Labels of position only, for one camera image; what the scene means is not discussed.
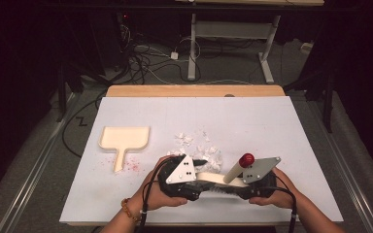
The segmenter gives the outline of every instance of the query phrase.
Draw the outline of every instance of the white cable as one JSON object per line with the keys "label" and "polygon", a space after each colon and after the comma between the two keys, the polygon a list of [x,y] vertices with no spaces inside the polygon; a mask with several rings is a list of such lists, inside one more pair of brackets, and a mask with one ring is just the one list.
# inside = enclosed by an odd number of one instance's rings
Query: white cable
{"label": "white cable", "polygon": [[186,37],[186,38],[183,38],[183,39],[178,43],[178,45],[180,45],[183,41],[187,41],[187,40],[193,41],[193,42],[198,46],[198,55],[195,56],[195,60],[196,60],[196,58],[198,58],[199,55],[201,54],[201,47],[200,47],[199,44],[196,42],[196,40],[192,40],[192,39],[190,39],[189,37]]}
{"label": "white cable", "polygon": [[[165,56],[165,57],[168,57],[168,58],[171,58],[169,55],[165,54],[163,51],[161,50],[157,50],[155,48],[152,48],[152,47],[149,47],[149,46],[136,46],[135,48],[137,47],[141,47],[141,48],[148,48],[149,50],[155,50],[155,51],[158,51],[159,53],[151,53],[151,55],[162,55],[162,56]],[[188,60],[174,60],[174,61],[177,61],[177,62],[188,62]]]}
{"label": "white cable", "polygon": [[244,83],[244,84],[248,84],[248,85],[253,85],[252,83],[247,83],[247,82],[244,82],[244,81],[237,81],[237,80],[220,80],[220,81],[212,81],[212,82],[207,82],[207,83],[198,83],[198,85],[202,85],[202,84],[211,84],[211,83],[223,83],[223,82],[235,82],[235,83]]}
{"label": "white cable", "polygon": [[[171,85],[177,85],[175,83],[169,83],[167,81],[164,81],[162,80],[160,77],[158,77],[152,70],[150,70],[148,67],[146,66],[141,66],[142,68],[144,68],[145,70],[147,70],[148,72],[150,72],[151,74],[153,74],[157,80],[159,80],[160,82],[162,83],[166,83],[166,84],[171,84]],[[234,82],[234,83],[244,83],[244,84],[248,84],[248,85],[253,85],[252,83],[247,83],[247,82],[244,82],[244,81],[237,81],[237,80],[220,80],[220,81],[212,81],[212,82],[207,82],[207,83],[195,83],[195,84],[198,84],[198,85],[204,85],[204,84],[211,84],[211,83],[223,83],[223,82]]]}
{"label": "white cable", "polygon": [[162,79],[161,79],[160,77],[158,77],[158,76],[157,76],[157,75],[156,75],[152,70],[150,70],[150,68],[148,68],[148,67],[146,67],[146,66],[143,66],[143,65],[141,65],[141,67],[144,68],[145,70],[147,70],[148,72],[150,72],[151,74],[153,74],[153,75],[156,77],[156,79],[159,80],[159,81],[161,81],[162,83],[176,85],[175,83],[169,83],[169,82],[167,82],[167,81],[162,80]]}

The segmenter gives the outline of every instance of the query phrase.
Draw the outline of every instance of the dark background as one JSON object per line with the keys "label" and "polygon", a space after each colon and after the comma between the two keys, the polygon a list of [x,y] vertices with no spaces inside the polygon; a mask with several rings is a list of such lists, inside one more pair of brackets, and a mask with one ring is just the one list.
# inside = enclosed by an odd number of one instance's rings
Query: dark background
{"label": "dark background", "polygon": [[[337,1],[340,6],[354,3]],[[122,57],[110,57],[106,53],[108,48],[119,49],[119,36],[100,26],[111,23],[108,17],[71,14],[66,20],[64,15],[42,12],[34,4],[29,0],[0,1],[0,179],[29,132],[50,109],[50,98],[57,89],[57,70],[62,61],[74,60],[92,72],[102,74],[105,66],[119,64],[122,60]],[[171,20],[167,20],[166,14],[133,16],[132,25],[137,30],[152,34],[152,38],[162,42],[169,38],[166,41],[169,46],[184,33],[185,29],[180,25],[189,21],[188,17],[174,14],[170,15]],[[158,29],[153,30],[162,28],[163,22],[167,23],[167,30],[162,32],[164,37],[159,36]],[[92,23],[98,27],[91,29]],[[105,33],[109,40],[102,41],[99,38],[105,38]],[[373,2],[368,1],[364,10],[356,15],[312,19],[282,17],[276,41],[284,44],[297,38],[310,42],[318,33],[319,39],[301,79],[328,60],[337,59],[335,90],[373,157]],[[69,74],[69,83],[79,76],[77,71]],[[323,81],[325,77],[317,77],[303,88],[322,91],[325,89]]]}

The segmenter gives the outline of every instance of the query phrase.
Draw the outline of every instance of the paddle-shaped object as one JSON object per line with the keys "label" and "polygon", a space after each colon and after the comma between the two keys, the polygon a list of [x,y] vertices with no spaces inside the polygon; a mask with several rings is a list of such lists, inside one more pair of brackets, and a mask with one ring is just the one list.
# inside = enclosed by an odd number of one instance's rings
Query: paddle-shaped object
{"label": "paddle-shaped object", "polygon": [[123,168],[123,160],[128,150],[141,150],[150,136],[149,127],[104,127],[99,146],[106,150],[117,150],[114,172]]}

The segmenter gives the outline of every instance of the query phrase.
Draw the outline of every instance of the wrist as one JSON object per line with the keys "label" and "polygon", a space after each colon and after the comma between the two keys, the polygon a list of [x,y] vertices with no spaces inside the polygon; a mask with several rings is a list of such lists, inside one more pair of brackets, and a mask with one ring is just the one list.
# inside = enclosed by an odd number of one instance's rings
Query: wrist
{"label": "wrist", "polygon": [[134,198],[125,198],[121,202],[122,211],[133,220],[138,222],[141,220],[142,200],[141,202]]}

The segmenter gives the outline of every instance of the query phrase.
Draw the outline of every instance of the hand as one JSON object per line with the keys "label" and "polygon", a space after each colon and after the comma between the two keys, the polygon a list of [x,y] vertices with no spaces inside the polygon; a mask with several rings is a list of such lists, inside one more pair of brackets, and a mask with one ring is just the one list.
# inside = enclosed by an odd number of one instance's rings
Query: hand
{"label": "hand", "polygon": [[[141,186],[137,190],[137,192],[132,196],[131,201],[137,200],[137,202],[143,202],[143,189],[144,186],[151,181],[153,176],[153,172],[157,169],[157,166],[166,158],[171,157],[171,155],[161,157],[158,162],[156,163],[155,167],[152,171],[148,173],[145,177],[144,181],[142,182]],[[157,177],[154,178],[155,182],[151,188],[150,196],[148,198],[148,210],[153,211],[159,209],[161,207],[177,207],[187,203],[187,199],[183,197],[169,197],[165,193],[160,190],[159,183],[157,182]],[[145,188],[144,195],[147,193],[148,187]]]}
{"label": "hand", "polygon": [[[283,182],[287,185],[289,191],[291,191],[295,197],[302,195],[298,189],[296,189],[295,185],[289,179],[289,177],[280,169],[273,168],[272,171],[275,173],[277,177],[279,177]],[[277,179],[277,186],[281,188],[287,189],[284,184]],[[291,209],[292,208],[292,198],[285,192],[275,190],[274,193],[269,198],[264,197],[252,197],[250,198],[249,202],[251,204],[257,204],[259,206],[266,206],[273,204],[276,207]]]}

